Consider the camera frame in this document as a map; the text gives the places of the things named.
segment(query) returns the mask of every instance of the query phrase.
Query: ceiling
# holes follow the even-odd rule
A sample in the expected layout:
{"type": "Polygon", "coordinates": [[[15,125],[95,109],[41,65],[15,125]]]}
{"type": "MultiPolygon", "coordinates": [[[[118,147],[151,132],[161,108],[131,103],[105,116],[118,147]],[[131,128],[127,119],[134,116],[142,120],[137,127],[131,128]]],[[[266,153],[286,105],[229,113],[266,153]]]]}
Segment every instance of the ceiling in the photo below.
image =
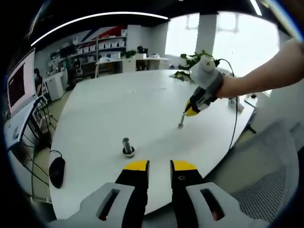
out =
{"type": "MultiPolygon", "coordinates": [[[[9,5],[11,5],[11,9],[8,9],[8,11],[14,12],[14,14],[11,14],[10,18],[7,18],[7,16],[2,18],[3,21],[10,19],[10,23],[5,27],[8,36],[10,36],[5,48],[10,51],[19,48],[20,53],[29,49],[33,41],[55,27],[73,19],[102,12],[137,11],[158,14],[168,18],[197,12],[214,14],[223,10],[256,15],[249,0],[84,0],[81,1],[81,4],[77,4],[75,0],[31,0],[18,1],[18,3],[11,1],[9,5]],[[42,5],[43,8],[40,10],[37,22],[29,37],[31,23],[42,5]]],[[[279,28],[284,30],[269,9],[259,2],[258,5],[264,18],[278,24],[279,28]]],[[[38,42],[36,49],[42,49],[56,40],[89,29],[127,24],[153,27],[163,22],[163,19],[137,15],[95,17],[59,29],[38,42]]]]}

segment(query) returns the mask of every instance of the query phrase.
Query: human arm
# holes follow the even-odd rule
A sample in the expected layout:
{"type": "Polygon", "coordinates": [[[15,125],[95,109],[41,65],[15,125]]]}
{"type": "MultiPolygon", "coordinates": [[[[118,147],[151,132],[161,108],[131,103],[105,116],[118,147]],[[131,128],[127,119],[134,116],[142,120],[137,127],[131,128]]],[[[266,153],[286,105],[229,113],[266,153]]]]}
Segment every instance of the human arm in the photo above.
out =
{"type": "Polygon", "coordinates": [[[304,45],[292,39],[268,62],[241,78],[225,76],[217,97],[262,92],[297,83],[304,78],[304,45]]]}

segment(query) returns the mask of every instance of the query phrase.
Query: floor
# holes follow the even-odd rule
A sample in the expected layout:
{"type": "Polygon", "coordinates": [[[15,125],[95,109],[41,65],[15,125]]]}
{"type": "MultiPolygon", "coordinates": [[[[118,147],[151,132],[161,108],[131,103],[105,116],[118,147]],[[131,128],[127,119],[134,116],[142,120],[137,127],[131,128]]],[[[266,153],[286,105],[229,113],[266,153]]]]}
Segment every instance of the floor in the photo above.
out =
{"type": "MultiPolygon", "coordinates": [[[[53,114],[54,118],[56,120],[59,120],[61,112],[64,108],[65,103],[67,102],[70,94],[72,91],[68,91],[66,92],[63,97],[53,103],[51,103],[49,105],[49,111],[51,114],[53,114]]],[[[52,121],[52,124],[56,127],[56,121],[52,121]]],[[[51,134],[54,134],[54,130],[52,128],[50,128],[51,134]]],[[[251,138],[254,134],[251,131],[244,131],[242,133],[242,135],[240,136],[240,138],[238,139],[238,141],[236,142],[236,145],[248,140],[249,138],[251,138]]],[[[48,157],[49,157],[49,149],[46,148],[40,152],[37,152],[37,155],[35,157],[35,163],[37,165],[39,165],[46,173],[48,173],[48,167],[49,167],[49,163],[48,163],[48,157]]],[[[224,166],[224,168],[222,168],[223,170],[220,171],[220,173],[231,173],[231,171],[233,172],[233,170],[235,170],[235,163],[226,163],[227,165],[224,166]]],[[[36,175],[38,175],[42,180],[44,180],[45,182],[48,182],[48,176],[46,176],[43,171],[41,171],[37,166],[34,166],[33,171],[36,175]]],[[[221,177],[219,178],[218,175],[213,175],[212,176],[213,182],[215,182],[216,184],[218,184],[219,186],[224,185],[226,186],[227,183],[226,181],[222,181],[225,180],[225,178],[221,177]]],[[[234,187],[226,187],[229,191],[231,191],[232,189],[234,190],[234,187]]],[[[40,180],[38,180],[37,178],[33,178],[33,191],[34,191],[34,195],[39,197],[39,198],[46,198],[48,200],[51,200],[51,196],[50,196],[50,192],[49,192],[49,188],[48,186],[46,186],[45,184],[43,184],[40,180]]]]}

